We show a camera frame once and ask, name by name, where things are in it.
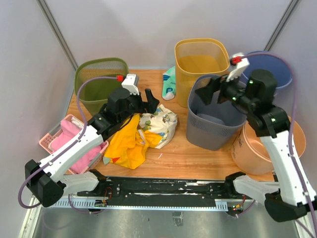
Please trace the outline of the grey plastic basket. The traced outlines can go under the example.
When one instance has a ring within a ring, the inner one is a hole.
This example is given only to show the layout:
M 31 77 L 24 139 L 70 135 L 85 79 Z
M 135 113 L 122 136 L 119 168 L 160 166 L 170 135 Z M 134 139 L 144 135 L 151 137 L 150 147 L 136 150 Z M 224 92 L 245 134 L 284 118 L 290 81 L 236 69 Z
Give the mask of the grey plastic basket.
M 201 148 L 216 151 L 245 124 L 246 115 L 239 112 L 230 102 L 217 103 L 219 93 L 213 94 L 212 101 L 205 105 L 195 93 L 196 89 L 206 86 L 215 74 L 199 77 L 188 98 L 188 117 L 186 138 Z

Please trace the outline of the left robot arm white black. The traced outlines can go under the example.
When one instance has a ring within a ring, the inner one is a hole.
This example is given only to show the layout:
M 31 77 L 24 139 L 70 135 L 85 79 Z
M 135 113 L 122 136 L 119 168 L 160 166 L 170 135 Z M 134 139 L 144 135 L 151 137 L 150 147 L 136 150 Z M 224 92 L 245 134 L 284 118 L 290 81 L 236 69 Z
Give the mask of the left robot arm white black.
M 53 154 L 39 162 L 30 160 L 25 165 L 28 187 L 43 207 L 50 207 L 63 196 L 79 192 L 101 196 L 106 191 L 106 178 L 97 170 L 68 175 L 67 170 L 96 146 L 123 129 L 134 114 L 156 112 L 159 100 L 150 89 L 145 90 L 147 100 L 125 88 L 115 89 L 100 111 L 86 126 Z

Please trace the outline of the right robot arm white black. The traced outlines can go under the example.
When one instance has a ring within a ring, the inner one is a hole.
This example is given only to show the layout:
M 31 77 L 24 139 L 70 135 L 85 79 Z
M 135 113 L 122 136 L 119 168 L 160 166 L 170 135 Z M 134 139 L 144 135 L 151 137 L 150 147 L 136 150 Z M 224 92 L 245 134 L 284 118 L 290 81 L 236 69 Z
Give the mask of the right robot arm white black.
M 277 81 L 264 69 L 253 70 L 245 88 L 238 79 L 225 76 L 201 76 L 192 93 L 205 105 L 217 93 L 218 104 L 229 101 L 246 111 L 247 121 L 264 144 L 277 175 L 279 187 L 270 187 L 251 179 L 243 172 L 225 178 L 224 192 L 229 198 L 243 194 L 263 204 L 276 222 L 297 220 L 308 212 L 315 214 L 317 193 L 310 185 L 295 148 L 293 119 L 284 109 L 274 105 Z

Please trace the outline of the peach plastic bucket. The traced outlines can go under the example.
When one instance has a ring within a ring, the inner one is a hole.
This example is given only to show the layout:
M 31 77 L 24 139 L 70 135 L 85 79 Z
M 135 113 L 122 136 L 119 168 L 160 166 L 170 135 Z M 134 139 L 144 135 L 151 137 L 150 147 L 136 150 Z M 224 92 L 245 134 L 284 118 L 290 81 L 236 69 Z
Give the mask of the peach plastic bucket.
M 233 142 L 231 156 L 235 164 L 245 173 L 262 175 L 275 170 L 278 174 L 286 172 L 290 168 L 292 159 L 289 149 L 294 149 L 302 155 L 306 148 L 306 139 L 303 130 L 297 122 L 292 127 L 295 132 L 292 135 L 292 144 L 288 138 L 290 129 L 276 134 L 276 137 L 258 137 L 255 130 L 246 122 L 241 132 Z

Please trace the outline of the green mesh basket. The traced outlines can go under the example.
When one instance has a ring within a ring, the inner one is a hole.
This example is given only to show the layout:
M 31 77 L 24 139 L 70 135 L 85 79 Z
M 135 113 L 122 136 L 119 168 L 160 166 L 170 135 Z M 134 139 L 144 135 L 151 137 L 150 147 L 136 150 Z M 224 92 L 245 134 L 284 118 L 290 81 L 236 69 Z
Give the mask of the green mesh basket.
M 129 68 L 126 62 L 120 58 L 103 58 L 90 60 L 80 65 L 75 73 L 74 89 L 79 96 L 80 102 L 91 115 L 99 112 L 103 104 L 107 103 L 110 93 L 121 86 L 116 79 L 99 79 L 86 84 L 78 93 L 81 85 L 89 79 L 95 77 L 117 77 L 126 76 Z

